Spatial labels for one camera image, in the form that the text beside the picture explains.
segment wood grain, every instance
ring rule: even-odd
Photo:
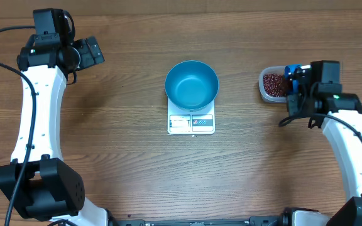
[[[72,16],[232,13],[362,9],[357,0],[0,0],[0,18],[31,18],[35,9],[65,9]]]
[[[279,128],[285,105],[262,102],[269,66],[342,62],[344,91],[362,101],[362,10],[75,17],[106,62],[65,91],[61,145],[87,196],[119,219],[245,218],[344,204],[341,174],[320,130]],[[0,19],[0,28],[32,24]],[[0,60],[15,65],[32,31],[0,35]],[[216,133],[167,135],[164,79],[201,60],[220,80]],[[0,68],[0,165],[9,162],[21,114],[20,79]],[[0,225],[8,201],[0,192]],[[46,225],[13,215],[12,225]]]

